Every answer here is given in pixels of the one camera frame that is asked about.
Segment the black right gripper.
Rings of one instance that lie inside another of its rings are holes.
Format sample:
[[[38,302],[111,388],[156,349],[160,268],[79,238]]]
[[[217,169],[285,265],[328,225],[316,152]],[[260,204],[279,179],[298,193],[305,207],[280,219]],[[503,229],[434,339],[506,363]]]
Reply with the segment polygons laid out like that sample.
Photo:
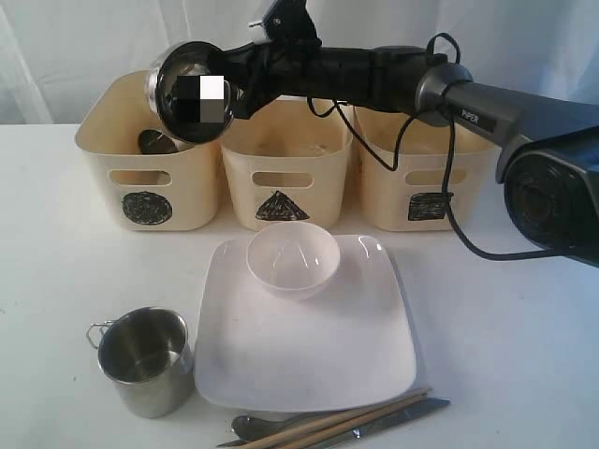
[[[364,49],[246,44],[210,51],[210,70],[247,70],[252,84],[231,81],[229,108],[236,119],[249,120],[280,95],[363,103],[371,99],[371,53]]]

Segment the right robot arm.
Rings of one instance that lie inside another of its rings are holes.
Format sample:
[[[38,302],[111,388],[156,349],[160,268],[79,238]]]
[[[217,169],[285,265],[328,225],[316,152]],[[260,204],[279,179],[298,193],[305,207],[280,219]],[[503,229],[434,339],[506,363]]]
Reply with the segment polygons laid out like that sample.
[[[207,66],[241,91],[230,104],[247,119],[279,95],[343,100],[464,127],[501,153],[495,178],[508,215],[534,250],[509,259],[565,256],[598,263],[598,108],[472,79],[432,48],[371,50],[248,44],[214,51]]]

